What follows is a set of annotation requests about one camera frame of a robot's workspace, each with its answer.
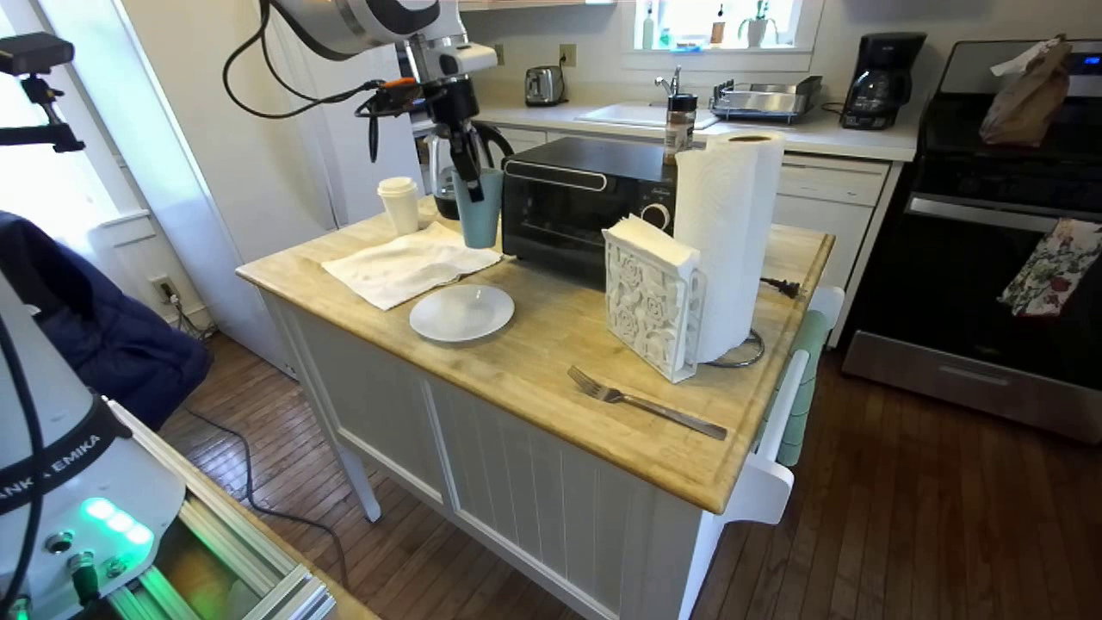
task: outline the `hardwood floor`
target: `hardwood floor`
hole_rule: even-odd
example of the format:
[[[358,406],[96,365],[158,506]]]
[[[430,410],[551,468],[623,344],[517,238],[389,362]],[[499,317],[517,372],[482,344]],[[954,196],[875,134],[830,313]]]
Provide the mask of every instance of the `hardwood floor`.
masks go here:
[[[214,338],[189,396],[251,444],[255,499],[324,520],[348,589],[382,617],[572,617],[386,475],[365,524],[303,389]],[[176,413],[162,431],[210,479],[245,493],[241,444]],[[799,520],[727,527],[696,603],[727,617],[1102,617],[1102,451],[882,389],[827,358],[799,479]],[[265,517],[341,579],[334,544]]]

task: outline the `paper bag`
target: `paper bag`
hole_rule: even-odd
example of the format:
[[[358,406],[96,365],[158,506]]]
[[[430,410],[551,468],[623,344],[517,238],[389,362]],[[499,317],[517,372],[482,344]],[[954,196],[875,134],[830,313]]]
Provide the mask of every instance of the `paper bag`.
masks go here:
[[[1037,52],[1030,52],[1026,72],[1012,72],[1002,79],[988,117],[978,134],[985,145],[1026,145],[1040,148],[1047,124],[1064,107],[1068,93],[1068,38],[1050,38]]]

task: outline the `oven door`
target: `oven door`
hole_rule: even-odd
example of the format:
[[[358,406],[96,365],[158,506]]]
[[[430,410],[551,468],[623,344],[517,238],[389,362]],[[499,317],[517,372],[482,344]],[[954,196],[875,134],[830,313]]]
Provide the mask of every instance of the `oven door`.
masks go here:
[[[1102,441],[1102,262],[1061,317],[1012,317],[999,303],[1054,224],[992,203],[909,196],[882,227],[844,369]]]

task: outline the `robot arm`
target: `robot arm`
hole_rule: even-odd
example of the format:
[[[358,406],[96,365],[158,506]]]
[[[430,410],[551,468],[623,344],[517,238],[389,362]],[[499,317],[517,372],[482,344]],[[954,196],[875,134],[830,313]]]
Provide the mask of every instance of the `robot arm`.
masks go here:
[[[368,117],[424,114],[451,141],[451,162],[472,200],[482,200],[468,72],[496,65],[492,48],[472,45],[458,0],[272,0],[289,28],[324,59],[351,59],[396,45],[403,79],[368,100]]]

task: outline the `drawer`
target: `drawer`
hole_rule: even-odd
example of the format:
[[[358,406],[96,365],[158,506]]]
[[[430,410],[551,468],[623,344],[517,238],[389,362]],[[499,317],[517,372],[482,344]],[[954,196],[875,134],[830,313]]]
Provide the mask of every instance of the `drawer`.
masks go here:
[[[888,165],[785,155],[782,196],[833,200],[854,207],[875,207],[885,186]]]

